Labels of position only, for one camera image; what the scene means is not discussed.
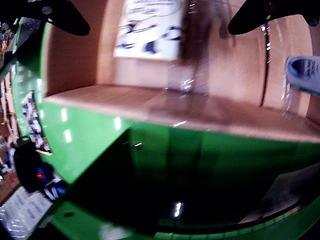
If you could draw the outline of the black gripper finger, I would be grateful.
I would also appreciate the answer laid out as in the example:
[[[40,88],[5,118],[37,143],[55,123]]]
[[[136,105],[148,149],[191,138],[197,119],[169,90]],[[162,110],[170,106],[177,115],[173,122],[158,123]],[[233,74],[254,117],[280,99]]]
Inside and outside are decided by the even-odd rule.
[[[303,16],[305,22],[315,27],[320,22],[318,0],[246,0],[228,24],[232,35],[248,33],[269,21],[293,16]]]
[[[50,23],[72,35],[88,35],[90,25],[70,0],[2,0],[0,22],[12,26],[16,19]]]

